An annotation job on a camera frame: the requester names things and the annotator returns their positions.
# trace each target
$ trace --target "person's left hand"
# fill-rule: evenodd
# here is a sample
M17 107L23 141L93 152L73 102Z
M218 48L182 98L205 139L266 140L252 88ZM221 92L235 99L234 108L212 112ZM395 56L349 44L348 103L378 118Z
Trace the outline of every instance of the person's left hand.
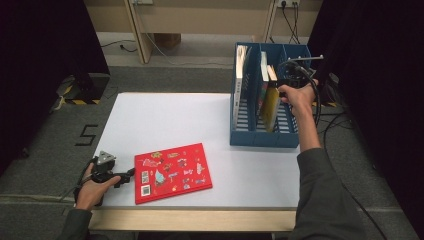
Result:
M93 163L90 163L85 171L83 179L90 175L92 168ZM121 180L120 176L115 176L104 183L96 183L93 180L87 181L84 183L78 194L78 200L75 208L91 211L93 207L100 202L109 187L118 183L119 180Z

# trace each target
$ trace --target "wire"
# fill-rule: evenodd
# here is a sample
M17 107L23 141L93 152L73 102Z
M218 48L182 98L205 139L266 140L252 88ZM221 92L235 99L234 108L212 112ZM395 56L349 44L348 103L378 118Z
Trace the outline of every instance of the wire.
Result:
M58 111L62 108L63 104L65 103L65 98L63 96L59 96L60 100L59 100L59 104L57 105L57 107L53 108L53 111Z
M327 156L330 156L328 154L328 149L327 149L327 132L330 129L330 127L334 124L334 122L337 120L337 118L339 118L340 116L344 115L345 113L340 113L337 114L333 120L330 121L330 123L327 125L327 127L324 130L324 150L325 153L327 154ZM386 235L384 234L383 230L381 230L380 226L378 226L377 222L374 220L374 218L368 213L368 211L364 208L364 206L358 201L358 199L356 199L356 197L352 194L352 192L347 188L347 186L340 180L342 187L347 191L347 193L349 193L350 197L353 199L353 201L356 202L356 204L361 208L362 212L365 213L365 215L367 215L367 217L371 220L371 222L374 224L375 228L378 230L378 232L380 233L380 235L383 237L383 239L387 239Z
M2 199L10 199L14 200L13 202L16 202L16 200L23 200L28 199L31 201L36 202L57 202L59 197L57 196L49 196L49 195L20 195L20 194L0 194L0 201L4 202ZM62 200L65 199L64 202L74 202L74 199L72 198L61 198Z
M138 13L137 11L137 6L134 6L135 9L135 13L136 15L140 16L140 22L142 25L143 21L141 20L141 14ZM171 65L176 65L176 66L180 66L180 65L222 65L222 66L232 66L234 65L233 63L217 63L217 62L208 62L208 63L194 63L194 62L182 62L182 63L176 63L176 62L172 62L171 60L169 60L168 56L162 52L162 50L160 50L160 48L156 45L155 41L152 40L152 38L149 36L148 33L144 33L146 35L146 37L150 40L150 42L153 44L153 46L159 51L160 54L162 54L162 56L165 57L166 61L171 64Z
M294 10L294 33L295 33L295 38L297 39L297 43L300 44L299 41L299 34L297 33L297 21L299 20L299 5L297 4L297 2L293 3L293 10Z
M319 123L319 119L321 117L321 97L319 95L319 91L318 91L318 87L317 84L315 83L315 81L309 76L308 71L306 71L305 68L298 66L296 67L296 69L301 72L303 74L304 77L306 77L309 82L311 83L312 89L314 90L316 99L317 99L317 106L316 106L316 110L315 110L315 125L318 126Z
M107 47L107 46L110 46L112 44L116 44L116 43L120 43L120 42L135 42L135 40L120 40L120 41L108 43L106 45L101 45L101 47Z
M287 19L286 13L284 12L284 9L285 8L286 8L286 1L283 1L283 2L281 2L281 9L283 10L283 16L286 19L286 22L289 25L290 31L292 33L292 36L291 36L290 41L289 41L289 43L291 43L291 41L292 41L293 37L295 36L295 34L294 34L294 31L293 31L293 28L291 27L291 24L290 24L289 20ZM293 40L295 41L296 44L300 44L299 39L297 39L296 37Z
M135 51L137 51L137 48L136 48L136 49L134 49L134 50L128 50L128 49L127 49L127 48L125 48L125 47L124 47L124 45L122 45L122 44L121 44L121 45L119 45L119 47L121 47L121 49L122 49L122 50L125 50L125 51L127 51L127 52L135 52Z
M87 170L87 168L88 168L88 166L90 165L90 163L92 163L93 162L93 160L90 160L90 161L88 161L86 164L85 164L85 166L84 166L84 168L83 168L83 170L82 170L82 172L81 172L81 174L80 174L80 176L79 176L79 178L78 178L78 181L77 181L77 183L71 188L71 189L69 189L65 194L63 194L62 195L62 197L59 199L59 202L62 202L62 200L65 198L65 197L67 197L72 191L74 191L75 189L77 189L77 188L79 188L79 187L81 187L82 186L82 184L81 184L81 182L83 181L82 180L82 178L84 177L84 174L85 174L85 171Z
M321 121L321 122L327 122L327 123L330 123L330 121L323 120L323 119L321 119L320 121ZM338 122L338 123L333 123L333 125L332 125L330 128L333 128L333 127L341 127L341 128L349 129L349 130L354 129L353 127L347 127L347 126L343 126L343 125L342 125L342 123L344 123L344 122L348 122L348 121L349 121L349 119L346 119L346 120L341 121L341 122Z

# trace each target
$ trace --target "wooden panel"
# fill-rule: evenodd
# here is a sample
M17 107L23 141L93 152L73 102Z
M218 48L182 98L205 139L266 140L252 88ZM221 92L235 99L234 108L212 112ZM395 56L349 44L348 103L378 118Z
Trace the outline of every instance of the wooden panel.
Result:
M136 7L150 33L265 35L273 0L155 0Z
M292 231L295 211L94 210L91 230Z
M299 16L297 22L297 29L299 37L309 37L314 27L315 20L321 8L323 0L303 0L299 6ZM294 28L295 18L294 9L286 8L284 13ZM291 36L289 25L284 18L282 8L276 8L274 18L271 20L270 36Z
M96 32L132 32L124 0L84 0Z

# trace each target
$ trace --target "gray carpet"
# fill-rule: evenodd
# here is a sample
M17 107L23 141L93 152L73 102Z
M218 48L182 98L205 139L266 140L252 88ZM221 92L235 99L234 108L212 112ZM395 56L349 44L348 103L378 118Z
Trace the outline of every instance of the gray carpet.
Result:
M29 146L29 157L16 159L0 178L0 239L54 239L62 228L72 196L57 198L72 188L96 149L116 96L120 92L229 93L232 70L110 67L111 79L98 105L64 104L54 111ZM324 107L322 132L340 107ZM370 212L389 239L417 239L384 178L346 115L326 134L333 165L342 181ZM84 127L85 134L80 137ZM29 197L37 196L39 200ZM381 239L361 213L368 239ZM134 239L130 232L103 232L112 240Z

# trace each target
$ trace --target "electrical outlet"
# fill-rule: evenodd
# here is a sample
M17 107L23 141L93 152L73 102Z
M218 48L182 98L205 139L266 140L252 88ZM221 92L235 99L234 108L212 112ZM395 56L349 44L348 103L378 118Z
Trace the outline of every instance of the electrical outlet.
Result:
M297 3L297 7L300 5L300 0L284 0L286 1L286 8L294 8L294 4ZM283 0L278 0L277 7L281 7Z
M136 0L138 4L144 4L144 5L152 5L153 0Z

